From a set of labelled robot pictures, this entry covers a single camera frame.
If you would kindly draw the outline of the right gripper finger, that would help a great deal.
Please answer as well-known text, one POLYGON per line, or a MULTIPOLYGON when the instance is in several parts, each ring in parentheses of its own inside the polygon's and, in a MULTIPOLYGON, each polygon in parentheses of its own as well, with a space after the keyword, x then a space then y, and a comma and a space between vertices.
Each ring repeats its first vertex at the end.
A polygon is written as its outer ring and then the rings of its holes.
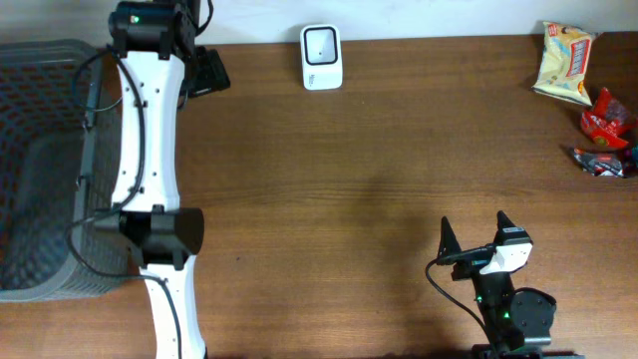
POLYGON ((454 230, 446 216, 441 219, 440 234, 437 260, 448 260, 462 252, 454 230))
POLYGON ((505 243, 507 240, 515 235, 515 225, 507 217, 507 215, 500 210, 496 214, 497 218, 497 231, 494 236, 494 243, 505 243))

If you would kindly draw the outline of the black red snack packet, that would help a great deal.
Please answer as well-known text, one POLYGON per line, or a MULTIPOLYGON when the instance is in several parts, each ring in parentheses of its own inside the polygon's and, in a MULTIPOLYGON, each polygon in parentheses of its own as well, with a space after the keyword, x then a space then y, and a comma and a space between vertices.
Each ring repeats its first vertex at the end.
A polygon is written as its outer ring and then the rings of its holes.
POLYGON ((579 148, 570 148, 568 152, 585 172, 595 177, 624 178, 623 163, 614 154, 589 153, 579 148))

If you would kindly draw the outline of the yellow snack bag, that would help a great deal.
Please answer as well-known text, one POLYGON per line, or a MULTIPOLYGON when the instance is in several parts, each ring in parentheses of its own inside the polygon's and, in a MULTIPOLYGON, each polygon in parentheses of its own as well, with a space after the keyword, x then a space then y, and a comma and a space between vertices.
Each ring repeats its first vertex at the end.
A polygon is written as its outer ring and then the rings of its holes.
POLYGON ((536 82, 531 89, 535 93, 580 106, 591 106, 585 89, 585 75, 592 44, 599 34, 551 21, 544 21, 543 26, 542 58, 536 82))

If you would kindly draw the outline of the blue mouthwash bottle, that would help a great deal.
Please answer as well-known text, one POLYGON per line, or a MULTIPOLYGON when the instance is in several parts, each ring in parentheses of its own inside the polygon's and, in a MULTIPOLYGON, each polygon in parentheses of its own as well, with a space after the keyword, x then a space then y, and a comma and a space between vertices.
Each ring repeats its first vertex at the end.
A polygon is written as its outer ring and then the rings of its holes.
POLYGON ((631 149, 624 149, 619 153, 619 155, 624 176, 626 178, 636 177, 638 167, 638 146, 634 146, 631 149))

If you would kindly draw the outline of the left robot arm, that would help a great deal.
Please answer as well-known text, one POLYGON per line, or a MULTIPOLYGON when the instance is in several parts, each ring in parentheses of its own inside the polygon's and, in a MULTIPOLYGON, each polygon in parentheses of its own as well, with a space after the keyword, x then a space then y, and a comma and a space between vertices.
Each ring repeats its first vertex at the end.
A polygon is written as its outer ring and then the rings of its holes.
POLYGON ((190 98, 229 88, 214 50, 195 43, 210 1, 122 1, 109 16, 122 95, 120 164, 111 209, 97 229, 121 238, 151 301, 159 358, 205 358, 194 292, 203 245, 201 209, 180 203, 177 112, 190 98))

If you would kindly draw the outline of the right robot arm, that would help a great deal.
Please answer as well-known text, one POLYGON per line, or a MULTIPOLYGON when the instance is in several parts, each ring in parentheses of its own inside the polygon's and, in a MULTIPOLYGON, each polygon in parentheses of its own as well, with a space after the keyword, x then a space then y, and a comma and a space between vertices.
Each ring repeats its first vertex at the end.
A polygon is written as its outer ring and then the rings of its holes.
POLYGON ((556 299, 535 288, 513 285, 511 276, 527 265, 533 241, 503 211, 496 215, 492 242, 462 249, 449 220, 441 219, 437 256, 425 274, 430 284, 447 300, 467 312, 479 325, 486 344, 475 345, 473 358, 577 358, 569 351, 548 352, 550 329, 557 309, 556 299), (469 280, 474 287, 478 312, 453 298, 430 275, 433 266, 449 266, 454 281, 469 280))

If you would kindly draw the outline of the white barcode scanner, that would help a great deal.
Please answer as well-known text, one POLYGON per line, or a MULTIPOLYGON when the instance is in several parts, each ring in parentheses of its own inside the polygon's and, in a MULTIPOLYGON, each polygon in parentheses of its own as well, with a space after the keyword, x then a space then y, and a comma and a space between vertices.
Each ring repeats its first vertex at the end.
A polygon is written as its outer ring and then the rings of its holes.
POLYGON ((299 35, 303 86, 308 91, 335 90, 343 84, 339 29, 331 24, 307 25, 299 35))

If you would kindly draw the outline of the grey plastic mesh basket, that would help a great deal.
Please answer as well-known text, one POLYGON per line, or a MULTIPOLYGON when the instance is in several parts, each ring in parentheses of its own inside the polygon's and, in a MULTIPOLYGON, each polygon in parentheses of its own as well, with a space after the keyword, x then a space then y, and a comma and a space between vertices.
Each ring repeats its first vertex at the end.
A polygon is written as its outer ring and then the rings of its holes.
POLYGON ((102 65, 73 77, 97 51, 80 40, 1 48, 1 300, 102 296, 120 286, 126 248, 72 222, 111 205, 121 120, 104 107, 102 65))

